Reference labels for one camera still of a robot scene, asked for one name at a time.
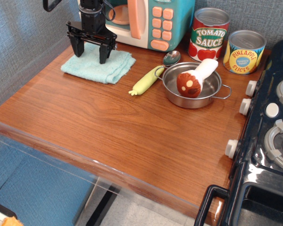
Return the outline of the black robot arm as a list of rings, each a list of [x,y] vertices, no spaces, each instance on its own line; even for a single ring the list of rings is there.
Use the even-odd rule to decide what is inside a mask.
[[[106,27],[105,8],[110,3],[105,0],[81,0],[79,10],[80,22],[67,22],[67,35],[73,52],[80,57],[84,52],[84,43],[100,47],[100,64],[104,64],[110,53],[116,48],[117,35]]]

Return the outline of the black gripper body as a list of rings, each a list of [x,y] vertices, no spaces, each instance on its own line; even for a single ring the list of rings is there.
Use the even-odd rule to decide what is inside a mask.
[[[80,22],[67,22],[67,35],[73,34],[80,37],[84,42],[101,45],[103,43],[114,43],[116,49],[117,35],[106,27],[106,5],[105,4],[79,4]]]

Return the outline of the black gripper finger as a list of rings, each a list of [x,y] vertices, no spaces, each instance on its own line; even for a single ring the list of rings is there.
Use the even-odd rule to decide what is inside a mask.
[[[114,43],[103,43],[100,45],[100,64],[104,64],[114,49]]]
[[[73,34],[69,34],[69,38],[74,54],[77,57],[80,57],[84,52],[84,41]]]

